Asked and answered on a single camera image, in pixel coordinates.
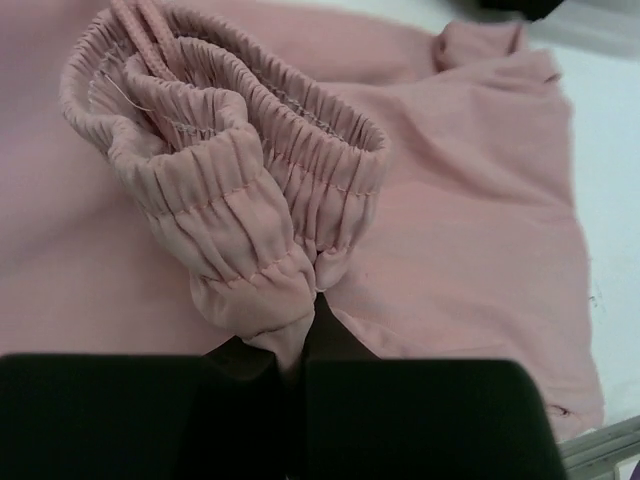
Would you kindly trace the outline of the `pink trousers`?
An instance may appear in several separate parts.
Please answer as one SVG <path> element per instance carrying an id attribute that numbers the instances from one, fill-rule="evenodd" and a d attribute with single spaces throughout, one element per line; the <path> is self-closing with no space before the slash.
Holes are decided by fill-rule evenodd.
<path id="1" fill-rule="evenodd" d="M 517 23 L 1 5 L 1 349 L 508 358 L 602 426 L 571 108 Z"/>

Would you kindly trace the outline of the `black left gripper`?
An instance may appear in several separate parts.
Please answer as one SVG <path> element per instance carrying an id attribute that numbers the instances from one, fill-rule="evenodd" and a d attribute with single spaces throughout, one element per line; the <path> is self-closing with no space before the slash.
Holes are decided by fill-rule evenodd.
<path id="1" fill-rule="evenodd" d="M 563 0 L 468 0 L 450 1 L 463 12 L 476 17 L 517 17 L 526 21 L 538 21 L 554 12 Z"/>

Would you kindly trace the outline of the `aluminium table frame rail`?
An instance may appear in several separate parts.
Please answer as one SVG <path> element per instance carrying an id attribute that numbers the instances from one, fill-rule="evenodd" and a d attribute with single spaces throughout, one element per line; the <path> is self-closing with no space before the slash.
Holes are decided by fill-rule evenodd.
<path id="1" fill-rule="evenodd" d="M 638 479 L 639 417 L 563 442 L 559 448 L 568 479 Z"/>

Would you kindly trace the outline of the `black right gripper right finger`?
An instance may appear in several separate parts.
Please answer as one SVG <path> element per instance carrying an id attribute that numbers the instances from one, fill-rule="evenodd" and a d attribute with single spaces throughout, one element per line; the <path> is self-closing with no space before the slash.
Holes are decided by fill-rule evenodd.
<path id="1" fill-rule="evenodd" d="M 306 479 L 563 479 L 541 396 L 501 359 L 381 360 L 317 298 L 304 351 Z"/>

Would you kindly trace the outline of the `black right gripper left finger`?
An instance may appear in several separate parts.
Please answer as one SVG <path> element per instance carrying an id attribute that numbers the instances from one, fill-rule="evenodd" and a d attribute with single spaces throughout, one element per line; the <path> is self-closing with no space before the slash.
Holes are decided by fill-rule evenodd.
<path id="1" fill-rule="evenodd" d="M 204 355 L 1 359 L 5 479 L 282 479 L 274 356 L 232 339 Z"/>

